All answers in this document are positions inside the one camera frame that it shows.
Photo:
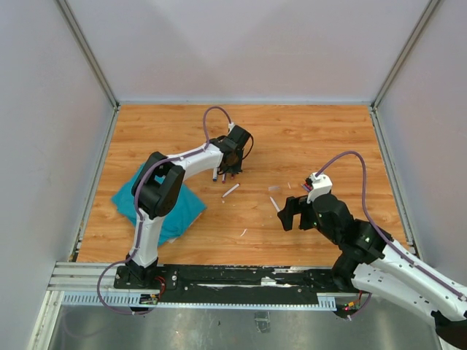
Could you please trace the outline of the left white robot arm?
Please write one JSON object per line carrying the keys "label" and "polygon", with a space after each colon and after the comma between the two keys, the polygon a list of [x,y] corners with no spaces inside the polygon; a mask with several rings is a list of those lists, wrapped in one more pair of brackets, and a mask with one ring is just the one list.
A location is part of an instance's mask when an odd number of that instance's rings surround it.
{"label": "left white robot arm", "polygon": [[154,152],[148,157],[131,190],[136,210],[134,242],[118,273],[128,273],[129,285],[146,289],[155,283],[158,240],[183,182],[206,170],[241,173],[243,159],[249,155],[244,151],[248,142],[254,142],[252,134],[231,123],[226,136],[208,139],[200,147],[168,156]]}

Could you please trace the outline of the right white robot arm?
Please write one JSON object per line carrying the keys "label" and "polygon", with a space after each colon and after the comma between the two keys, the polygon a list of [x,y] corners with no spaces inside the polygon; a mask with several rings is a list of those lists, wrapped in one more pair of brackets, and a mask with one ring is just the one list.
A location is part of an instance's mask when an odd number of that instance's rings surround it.
{"label": "right white robot arm", "polygon": [[292,229],[295,215],[300,229],[318,230],[341,251],[330,274],[335,289],[380,296],[418,315],[446,343],[466,348],[466,286],[427,265],[389,233],[354,218],[330,193],[313,201],[287,198],[277,214],[284,230]]}

